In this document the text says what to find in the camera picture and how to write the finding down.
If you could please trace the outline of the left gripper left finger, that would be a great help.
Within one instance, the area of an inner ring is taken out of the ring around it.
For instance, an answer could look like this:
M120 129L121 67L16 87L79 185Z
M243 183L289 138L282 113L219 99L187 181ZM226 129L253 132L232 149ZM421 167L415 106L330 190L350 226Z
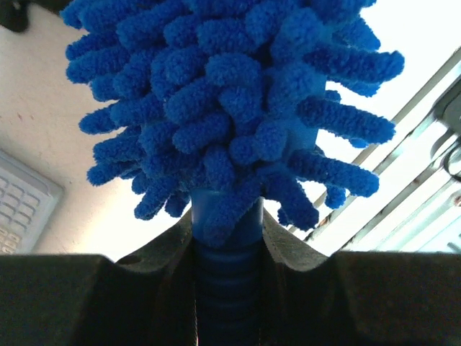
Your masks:
M3 345L194 345L191 215L112 261L1 257Z

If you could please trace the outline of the black clip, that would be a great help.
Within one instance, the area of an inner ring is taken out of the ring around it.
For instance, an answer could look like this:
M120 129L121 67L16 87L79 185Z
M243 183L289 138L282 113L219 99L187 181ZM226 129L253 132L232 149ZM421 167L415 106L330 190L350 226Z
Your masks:
M28 8L31 4L59 15L59 12L70 2L70 0L1 0L1 26L10 32L25 32L30 24Z

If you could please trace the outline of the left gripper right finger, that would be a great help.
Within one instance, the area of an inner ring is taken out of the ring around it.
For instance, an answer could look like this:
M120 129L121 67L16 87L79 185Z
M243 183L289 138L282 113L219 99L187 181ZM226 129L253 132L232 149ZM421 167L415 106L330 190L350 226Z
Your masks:
M263 345L458 345L460 256L325 256L264 214Z

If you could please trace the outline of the blue microfiber duster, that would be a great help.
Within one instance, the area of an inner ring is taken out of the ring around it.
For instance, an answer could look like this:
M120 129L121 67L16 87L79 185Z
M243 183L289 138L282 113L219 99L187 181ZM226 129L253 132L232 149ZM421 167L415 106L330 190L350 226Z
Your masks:
M328 158L321 130L356 148L395 135L384 117L341 102L328 83L363 97L398 76L362 17L371 1L72 1L61 12L84 35L66 48L66 76L105 107L82 132L95 186L116 178L141 196L135 217L192 209L197 339L257 345L263 202L283 226L313 229L318 209L369 197L372 172Z

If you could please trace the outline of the yellow grey calculator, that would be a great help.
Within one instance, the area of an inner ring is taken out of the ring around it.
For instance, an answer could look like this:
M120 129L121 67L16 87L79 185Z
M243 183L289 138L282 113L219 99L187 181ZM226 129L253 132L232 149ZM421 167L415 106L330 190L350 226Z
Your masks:
M61 201L63 188L1 152L1 254L29 254Z

